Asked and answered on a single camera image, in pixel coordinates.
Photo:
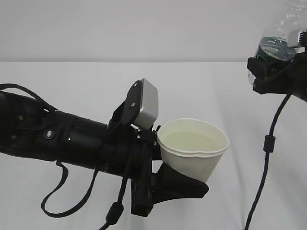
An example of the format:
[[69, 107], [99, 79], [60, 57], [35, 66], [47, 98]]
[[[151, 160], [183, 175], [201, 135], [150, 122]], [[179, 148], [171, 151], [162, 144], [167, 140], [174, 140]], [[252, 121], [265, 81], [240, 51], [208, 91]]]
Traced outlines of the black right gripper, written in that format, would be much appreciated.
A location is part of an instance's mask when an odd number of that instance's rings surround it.
[[307, 52], [292, 57], [273, 57], [259, 46], [247, 62], [248, 80], [258, 94], [288, 94], [307, 100]]

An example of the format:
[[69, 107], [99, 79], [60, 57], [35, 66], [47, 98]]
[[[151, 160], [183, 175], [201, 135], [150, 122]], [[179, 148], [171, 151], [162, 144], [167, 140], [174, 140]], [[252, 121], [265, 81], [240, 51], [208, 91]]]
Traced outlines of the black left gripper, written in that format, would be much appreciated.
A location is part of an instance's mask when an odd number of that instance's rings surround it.
[[161, 160], [155, 130], [119, 126], [103, 144], [100, 162], [106, 172], [131, 179], [131, 210], [151, 211], [154, 204], [175, 199], [203, 198], [206, 183], [187, 177], [162, 163], [152, 174], [152, 161]]

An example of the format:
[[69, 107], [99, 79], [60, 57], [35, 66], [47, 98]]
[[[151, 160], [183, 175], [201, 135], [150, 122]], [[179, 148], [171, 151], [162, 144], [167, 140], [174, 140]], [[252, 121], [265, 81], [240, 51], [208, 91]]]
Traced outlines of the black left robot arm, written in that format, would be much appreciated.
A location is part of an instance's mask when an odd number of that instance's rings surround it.
[[0, 94], [0, 150], [43, 161], [60, 161], [124, 176], [131, 180], [131, 213], [146, 217], [155, 204], [174, 199], [203, 198], [206, 183], [163, 163], [157, 133], [116, 120], [108, 124], [56, 111], [49, 105], [8, 92]]

